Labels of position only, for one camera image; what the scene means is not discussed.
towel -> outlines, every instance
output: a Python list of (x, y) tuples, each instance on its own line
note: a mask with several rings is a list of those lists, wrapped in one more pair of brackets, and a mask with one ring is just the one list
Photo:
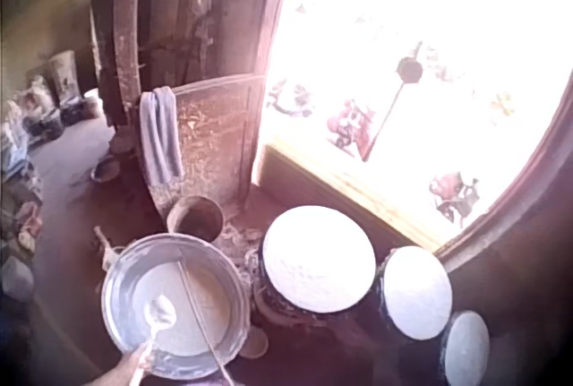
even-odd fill
[(140, 131), (147, 183), (157, 186), (182, 177), (177, 107), (171, 88), (166, 86), (141, 94)]

spoon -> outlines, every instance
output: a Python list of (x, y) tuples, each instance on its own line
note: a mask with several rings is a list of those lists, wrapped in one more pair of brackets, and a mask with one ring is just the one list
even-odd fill
[[(160, 295), (157, 299), (147, 303), (143, 309), (143, 316), (151, 329), (151, 337), (147, 347), (140, 357), (140, 364), (150, 355), (153, 341), (161, 330), (173, 328), (177, 321), (177, 314), (173, 303), (166, 296)], [(143, 368), (137, 368), (133, 373), (129, 386), (138, 386), (143, 378)]]

round griddle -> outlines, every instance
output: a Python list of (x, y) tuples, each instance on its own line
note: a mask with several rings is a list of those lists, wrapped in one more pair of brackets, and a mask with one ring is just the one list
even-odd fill
[(280, 215), (265, 236), (262, 257), (272, 286), (313, 313), (340, 312), (358, 303), (376, 270), (364, 231), (339, 211), (319, 206)]
[(420, 247), (402, 247), (387, 260), (382, 294), (389, 318), (410, 339), (437, 337), (448, 323), (452, 291), (441, 263)]
[(448, 385), (479, 385), (490, 356), (490, 333), (482, 316), (469, 311), (455, 315), (443, 343), (441, 365)]

hand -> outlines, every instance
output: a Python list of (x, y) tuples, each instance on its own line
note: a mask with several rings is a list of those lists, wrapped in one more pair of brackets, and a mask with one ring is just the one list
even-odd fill
[(145, 351), (149, 343), (141, 344), (133, 352), (126, 353), (122, 360), (119, 361), (114, 368), (99, 377), (94, 382), (90, 383), (91, 386), (128, 386), (129, 381), (132, 379), (135, 370), (139, 367), (143, 368), (145, 373), (151, 369), (152, 357), (149, 355), (142, 362), (140, 362), (141, 355)]

metal basin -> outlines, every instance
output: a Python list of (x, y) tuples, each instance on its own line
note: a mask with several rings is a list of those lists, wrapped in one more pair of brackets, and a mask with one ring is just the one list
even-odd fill
[[(235, 265), (217, 248), (182, 234), (147, 236), (130, 245), (107, 273), (101, 293), (101, 308), (107, 332), (115, 345), (127, 352), (149, 337), (133, 322), (133, 292), (146, 272), (159, 264), (177, 262), (184, 254), (190, 267), (210, 271), (227, 294), (231, 316), (223, 339), (215, 346), (226, 364), (243, 346), (250, 322), (250, 306)], [(157, 350), (151, 373), (172, 380), (194, 380), (217, 371), (213, 356), (207, 351), (197, 356), (177, 356)]]

